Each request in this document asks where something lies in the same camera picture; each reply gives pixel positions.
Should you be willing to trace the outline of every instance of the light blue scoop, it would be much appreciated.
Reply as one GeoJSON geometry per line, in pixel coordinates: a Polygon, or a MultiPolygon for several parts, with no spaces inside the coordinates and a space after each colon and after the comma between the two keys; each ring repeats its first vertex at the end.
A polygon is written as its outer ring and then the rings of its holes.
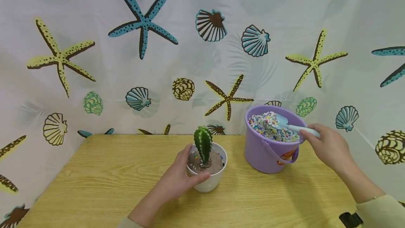
{"type": "Polygon", "coordinates": [[[294,126],[294,125],[289,125],[288,124],[288,119],[285,118],[284,116],[277,114],[276,113],[276,119],[278,121],[278,126],[274,126],[272,124],[270,124],[271,127],[277,129],[277,130],[282,130],[283,128],[287,128],[289,130],[292,130],[294,132],[299,132],[301,129],[311,133],[312,135],[314,135],[316,138],[320,139],[321,135],[319,134],[318,131],[314,130],[314,129],[310,129],[310,128],[306,128],[306,127],[300,127],[300,126],[294,126]]]}

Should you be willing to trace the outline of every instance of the right hand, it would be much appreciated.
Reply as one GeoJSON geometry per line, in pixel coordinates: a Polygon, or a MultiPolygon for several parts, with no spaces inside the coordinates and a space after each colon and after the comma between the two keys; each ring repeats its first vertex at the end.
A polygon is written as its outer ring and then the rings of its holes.
{"type": "Polygon", "coordinates": [[[341,134],[319,123],[311,124],[308,127],[318,131],[321,139],[317,139],[304,130],[300,130],[300,133],[314,148],[318,158],[328,167],[336,171],[344,165],[355,164],[349,145],[341,134]]]}

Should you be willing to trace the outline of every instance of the cactus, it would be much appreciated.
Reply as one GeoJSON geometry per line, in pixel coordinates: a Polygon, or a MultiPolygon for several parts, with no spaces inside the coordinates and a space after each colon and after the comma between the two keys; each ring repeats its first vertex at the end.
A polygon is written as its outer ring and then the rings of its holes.
{"type": "Polygon", "coordinates": [[[200,153],[203,165],[208,164],[212,148],[212,134],[210,130],[205,126],[199,126],[194,132],[194,143],[197,146],[198,153],[200,153]]]}

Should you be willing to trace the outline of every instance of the beige sleeve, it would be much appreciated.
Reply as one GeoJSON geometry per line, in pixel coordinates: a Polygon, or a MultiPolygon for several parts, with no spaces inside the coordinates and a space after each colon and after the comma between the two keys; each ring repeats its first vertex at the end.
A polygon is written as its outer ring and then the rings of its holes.
{"type": "Polygon", "coordinates": [[[117,228],[143,228],[143,227],[125,217],[121,220],[117,228]]]}
{"type": "Polygon", "coordinates": [[[389,195],[357,204],[356,212],[363,220],[363,228],[405,227],[405,208],[389,195]]]}

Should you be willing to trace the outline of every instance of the wooden table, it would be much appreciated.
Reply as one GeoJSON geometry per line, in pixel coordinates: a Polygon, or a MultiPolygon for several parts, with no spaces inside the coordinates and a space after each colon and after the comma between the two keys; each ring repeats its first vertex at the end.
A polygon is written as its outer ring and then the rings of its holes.
{"type": "MultiPolygon", "coordinates": [[[[229,156],[218,187],[167,204],[154,227],[344,227],[338,217],[355,203],[308,143],[295,164],[269,175],[247,163],[244,139],[214,136],[229,156]]],[[[189,142],[191,135],[87,138],[18,228],[115,227],[189,142]]]]}

